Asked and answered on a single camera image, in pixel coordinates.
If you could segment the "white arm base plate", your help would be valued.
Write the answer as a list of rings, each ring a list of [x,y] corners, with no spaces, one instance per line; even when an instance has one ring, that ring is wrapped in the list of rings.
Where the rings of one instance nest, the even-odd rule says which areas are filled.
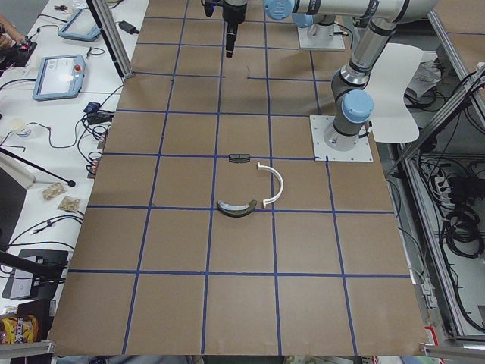
[[[299,47],[307,50],[343,52],[346,49],[345,34],[336,24],[331,26],[313,24],[310,27],[298,28]]]
[[[314,159],[320,162],[372,162],[365,127],[354,136],[343,136],[333,125],[332,115],[311,115],[310,129]]]

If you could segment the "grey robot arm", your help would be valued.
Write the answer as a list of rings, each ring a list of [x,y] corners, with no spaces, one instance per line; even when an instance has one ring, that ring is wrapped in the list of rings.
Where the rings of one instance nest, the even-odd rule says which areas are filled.
[[[238,27],[246,20],[247,10],[246,0],[226,0],[222,1],[222,16],[227,25],[226,28],[226,46],[225,52],[227,58],[233,57],[233,51],[236,44]]]
[[[291,14],[349,15],[368,19],[365,32],[349,62],[333,76],[331,89],[336,103],[333,123],[324,131],[332,149],[347,152],[358,142],[362,126],[371,116],[374,102],[365,91],[371,71],[401,23],[428,15],[437,1],[265,1],[264,10],[273,20]]]

